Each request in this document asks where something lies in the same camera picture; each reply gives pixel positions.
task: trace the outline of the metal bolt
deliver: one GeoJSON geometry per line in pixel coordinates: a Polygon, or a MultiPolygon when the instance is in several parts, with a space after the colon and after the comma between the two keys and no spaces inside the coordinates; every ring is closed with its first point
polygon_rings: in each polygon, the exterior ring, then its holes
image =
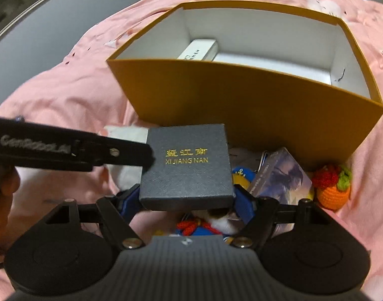
{"type": "Polygon", "coordinates": [[[224,242],[226,244],[231,244],[233,242],[233,239],[234,239],[233,237],[228,236],[227,238],[224,238],[224,242]]]}
{"type": "Polygon", "coordinates": [[[122,245],[126,249],[137,249],[141,247],[142,241],[138,238],[127,238],[123,240],[122,245]]]}
{"type": "Polygon", "coordinates": [[[250,238],[239,236],[233,240],[233,245],[238,248],[249,248],[253,245],[253,241],[250,238]]]}
{"type": "Polygon", "coordinates": [[[117,148],[111,148],[109,149],[110,155],[113,157],[118,157],[120,155],[120,151],[117,148]]]}

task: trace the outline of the red crochet toy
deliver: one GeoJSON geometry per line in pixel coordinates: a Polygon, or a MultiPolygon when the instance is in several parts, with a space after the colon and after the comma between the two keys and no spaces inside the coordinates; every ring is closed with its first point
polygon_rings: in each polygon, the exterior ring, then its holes
{"type": "Polygon", "coordinates": [[[311,179],[321,205],[331,210],[340,209],[349,199],[352,173],[344,165],[328,165],[316,171],[311,179]]]}
{"type": "Polygon", "coordinates": [[[182,231],[182,235],[184,236],[192,235],[194,231],[200,226],[210,231],[212,234],[222,234],[221,232],[212,228],[211,225],[209,225],[207,222],[203,221],[200,218],[196,218],[196,219],[192,219],[188,221],[182,221],[178,223],[176,226],[178,230],[182,231]]]}

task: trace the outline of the open cardboard box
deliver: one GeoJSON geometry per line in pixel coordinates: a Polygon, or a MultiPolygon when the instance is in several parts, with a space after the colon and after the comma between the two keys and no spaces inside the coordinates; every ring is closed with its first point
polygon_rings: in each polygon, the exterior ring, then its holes
{"type": "Polygon", "coordinates": [[[107,61],[142,120],[224,123],[231,145],[254,151],[285,146],[306,169],[344,162],[383,114],[374,77],[347,25],[303,8],[180,4],[107,61]],[[177,60],[196,38],[217,40],[214,60],[177,60]]]}

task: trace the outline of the stuffed animal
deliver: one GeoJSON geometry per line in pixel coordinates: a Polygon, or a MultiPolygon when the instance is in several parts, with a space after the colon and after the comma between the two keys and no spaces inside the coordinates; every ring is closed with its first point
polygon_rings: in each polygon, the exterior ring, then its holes
{"type": "Polygon", "coordinates": [[[181,221],[176,225],[176,229],[183,236],[222,234],[198,217],[181,221]]]}
{"type": "Polygon", "coordinates": [[[348,201],[352,173],[344,165],[327,165],[316,171],[311,179],[320,204],[336,211],[348,201]]]}
{"type": "Polygon", "coordinates": [[[226,236],[236,234],[244,227],[243,221],[230,209],[195,210],[191,213],[226,236]]]}

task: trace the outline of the pink blanket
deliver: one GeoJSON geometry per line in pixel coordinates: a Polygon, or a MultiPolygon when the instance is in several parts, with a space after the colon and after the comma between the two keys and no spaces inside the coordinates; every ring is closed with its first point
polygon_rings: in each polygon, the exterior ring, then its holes
{"type": "MultiPolygon", "coordinates": [[[[105,125],[138,122],[105,62],[129,36],[181,2],[142,0],[92,27],[63,62],[27,81],[1,106],[0,116],[98,132],[105,125]]],[[[367,0],[257,0],[311,8],[343,18],[369,62],[383,97],[383,5],[367,0]]],[[[371,250],[371,272],[363,290],[383,299],[383,117],[351,158],[354,182],[348,204],[338,213],[346,227],[371,250]]],[[[18,236],[65,198],[91,203],[112,194],[109,174],[64,173],[19,169],[22,184],[15,193],[6,234],[7,248],[18,236]]],[[[131,223],[148,240],[157,227],[173,224],[174,214],[139,214],[131,223]]],[[[0,270],[0,300],[13,292],[0,270]]]]}

